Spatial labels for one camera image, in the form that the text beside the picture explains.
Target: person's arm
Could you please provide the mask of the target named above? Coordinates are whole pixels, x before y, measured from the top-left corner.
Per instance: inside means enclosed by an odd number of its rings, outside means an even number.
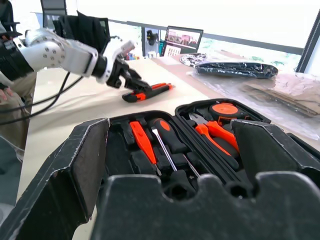
[[[7,30],[5,29],[5,27],[2,25],[2,23],[0,21],[0,34],[4,34],[6,32],[7,32]]]

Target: orange box cutter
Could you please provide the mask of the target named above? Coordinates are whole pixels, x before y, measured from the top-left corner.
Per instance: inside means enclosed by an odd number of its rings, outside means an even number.
[[[150,99],[161,93],[164,93],[172,88],[174,88],[171,83],[159,83],[151,86],[152,90],[145,92],[131,92],[122,95],[122,99],[128,103],[140,102],[146,99]]]

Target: laptop screen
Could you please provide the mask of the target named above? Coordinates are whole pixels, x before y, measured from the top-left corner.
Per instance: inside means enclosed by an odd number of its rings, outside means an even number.
[[[203,30],[168,26],[161,56],[196,53]]]

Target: orange screwdriver handle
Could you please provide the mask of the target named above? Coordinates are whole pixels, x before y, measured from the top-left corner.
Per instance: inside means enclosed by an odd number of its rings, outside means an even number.
[[[228,153],[226,150],[224,150],[220,145],[218,145],[210,136],[209,129],[204,124],[198,124],[195,127],[195,130],[202,136],[205,136],[213,145],[215,145],[218,149],[220,149],[222,152],[227,154],[228,156],[231,156],[230,153]]]
[[[132,133],[139,148],[145,153],[152,164],[157,164],[156,156],[152,148],[151,142],[138,121],[130,122]]]
[[[208,127],[209,133],[212,136],[226,140],[229,144],[231,144],[231,146],[233,146],[239,152],[239,147],[235,135],[225,130],[222,126],[218,124],[217,121],[208,121],[206,123],[206,126]]]

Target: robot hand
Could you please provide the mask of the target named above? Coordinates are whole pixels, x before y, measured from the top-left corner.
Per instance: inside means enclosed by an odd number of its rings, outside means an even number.
[[[28,31],[25,40],[18,38],[0,43],[0,82],[11,86],[12,81],[44,68],[62,68],[83,76],[94,76],[100,84],[119,88],[120,76],[124,87],[145,92],[151,87],[128,64],[120,59],[133,50],[134,44],[110,42],[103,54],[79,41],[64,39],[48,29]]]

